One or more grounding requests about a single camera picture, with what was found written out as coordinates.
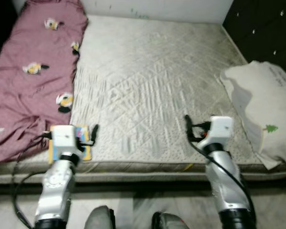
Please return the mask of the colourful children's book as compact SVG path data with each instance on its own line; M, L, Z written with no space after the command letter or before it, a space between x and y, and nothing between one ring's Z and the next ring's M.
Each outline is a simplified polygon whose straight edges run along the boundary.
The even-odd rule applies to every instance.
M91 133L88 126L75 126L76 136L81 141L91 140ZM82 151L82 161L90 161L92 159L92 146L82 146L80 148ZM55 149L53 140L49 140L49 164L53 161L60 159L60 153Z

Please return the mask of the white pillow with green tree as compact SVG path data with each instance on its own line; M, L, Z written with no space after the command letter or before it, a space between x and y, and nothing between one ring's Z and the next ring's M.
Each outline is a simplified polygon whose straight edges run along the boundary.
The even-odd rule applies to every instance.
M252 61L225 69L219 79L265 168L286 165L286 72Z

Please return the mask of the beige quilted mattress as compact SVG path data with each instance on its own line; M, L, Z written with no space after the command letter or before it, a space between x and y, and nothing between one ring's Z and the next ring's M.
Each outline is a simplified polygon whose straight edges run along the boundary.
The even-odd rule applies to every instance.
M248 180L286 177L286 165L265 168L219 74L242 65L221 26L88 15L79 48L69 125L99 125L92 159L75 169L78 183L205 179L206 158L190 147L184 116L234 120L225 145ZM0 184L50 167L43 151L0 163Z

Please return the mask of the grey left robot leg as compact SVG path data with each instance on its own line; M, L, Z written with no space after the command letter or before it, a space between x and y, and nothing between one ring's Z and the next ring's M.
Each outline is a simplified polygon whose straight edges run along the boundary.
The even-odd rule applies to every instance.
M106 205L96 207L89 214L83 229L115 229L114 210Z

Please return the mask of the grey robot leg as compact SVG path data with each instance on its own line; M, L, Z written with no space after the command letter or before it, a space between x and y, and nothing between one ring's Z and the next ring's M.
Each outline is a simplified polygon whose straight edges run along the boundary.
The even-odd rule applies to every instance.
M190 229L182 218L167 212L154 213L151 227L152 229Z
M106 205L96 207L89 214L83 229L115 229L114 210Z

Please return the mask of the pink cartoon print blanket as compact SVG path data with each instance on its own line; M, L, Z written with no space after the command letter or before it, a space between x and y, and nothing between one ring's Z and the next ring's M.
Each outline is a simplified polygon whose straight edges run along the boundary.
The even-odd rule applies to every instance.
M34 139L67 125L79 48L81 0L27 0L0 52L0 163L44 150Z

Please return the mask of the grey right robot leg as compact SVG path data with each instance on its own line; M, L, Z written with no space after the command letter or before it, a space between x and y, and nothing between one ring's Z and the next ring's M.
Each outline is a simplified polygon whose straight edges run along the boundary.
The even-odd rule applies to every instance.
M154 213L151 227L152 229L190 229L182 218L167 212Z

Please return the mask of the black tufted headboard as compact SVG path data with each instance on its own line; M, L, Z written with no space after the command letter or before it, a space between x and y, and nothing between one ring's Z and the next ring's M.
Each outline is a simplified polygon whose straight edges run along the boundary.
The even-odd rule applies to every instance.
M246 61L286 72L286 0L233 0L223 27Z

